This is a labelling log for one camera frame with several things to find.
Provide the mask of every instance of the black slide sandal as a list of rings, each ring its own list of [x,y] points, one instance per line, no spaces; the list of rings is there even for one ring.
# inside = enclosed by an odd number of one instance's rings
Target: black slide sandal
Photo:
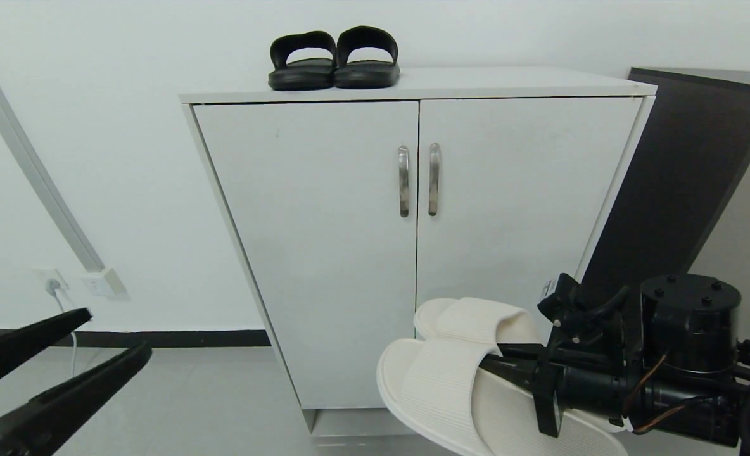
[[[288,56],[298,49],[327,49],[333,58],[305,58],[288,63]],[[268,74],[273,90],[317,90],[333,86],[335,41],[327,32],[286,35],[271,43],[274,70]]]
[[[392,55],[392,61],[362,60],[347,58],[355,49],[383,49]],[[394,86],[400,77],[398,66],[398,43],[392,35],[380,28],[361,25],[351,28],[338,37],[338,69],[335,70],[335,86],[340,89],[382,89]]]

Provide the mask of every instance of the white slipper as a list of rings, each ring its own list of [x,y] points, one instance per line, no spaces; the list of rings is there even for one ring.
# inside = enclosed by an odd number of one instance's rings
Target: white slipper
[[[453,338],[394,341],[378,361],[378,390],[400,421],[462,456],[627,454],[611,434],[569,412],[558,438],[539,433],[532,396],[479,369],[498,352]]]
[[[479,298],[438,298],[426,301],[415,312],[415,328],[423,338],[456,338],[473,343],[542,343],[530,313],[511,304]],[[609,433],[621,433],[599,415],[570,410]]]

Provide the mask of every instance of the metal handle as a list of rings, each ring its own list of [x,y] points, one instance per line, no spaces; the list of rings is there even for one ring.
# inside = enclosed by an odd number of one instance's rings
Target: metal handle
[[[398,190],[400,194],[400,216],[409,217],[409,148],[398,149]]]
[[[440,145],[434,142],[428,158],[428,215],[436,215],[436,205],[440,199]]]

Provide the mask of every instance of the slipper strap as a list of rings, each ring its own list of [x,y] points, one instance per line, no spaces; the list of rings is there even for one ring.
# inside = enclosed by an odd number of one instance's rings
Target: slipper strap
[[[380,28],[360,25],[338,37],[338,67],[346,66],[352,51],[364,48],[383,49],[392,55],[393,63],[398,61],[398,43],[392,35]]]
[[[497,328],[502,321],[511,318],[525,318],[525,328],[519,328],[519,340],[513,343],[539,343],[535,326],[529,312],[505,303],[462,298],[451,303],[436,323],[436,337],[458,338],[474,343],[495,344]]]
[[[456,339],[425,341],[404,379],[406,414],[456,445],[493,454],[476,432],[471,412],[476,370],[488,353],[499,354],[499,348]]]
[[[327,49],[335,56],[335,41],[327,32],[315,31],[306,34],[285,35],[271,43],[270,55],[274,69],[288,66],[288,56],[298,49]]]

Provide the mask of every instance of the wall socket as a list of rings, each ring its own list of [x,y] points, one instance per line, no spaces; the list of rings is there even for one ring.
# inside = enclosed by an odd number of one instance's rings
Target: wall socket
[[[40,285],[45,286],[46,282],[51,279],[57,280],[60,283],[60,289],[68,289],[68,283],[65,282],[63,276],[60,275],[60,271],[56,268],[32,268],[34,275],[40,280]]]
[[[127,292],[113,268],[105,268],[99,272],[83,274],[82,283],[94,296],[119,298]]]

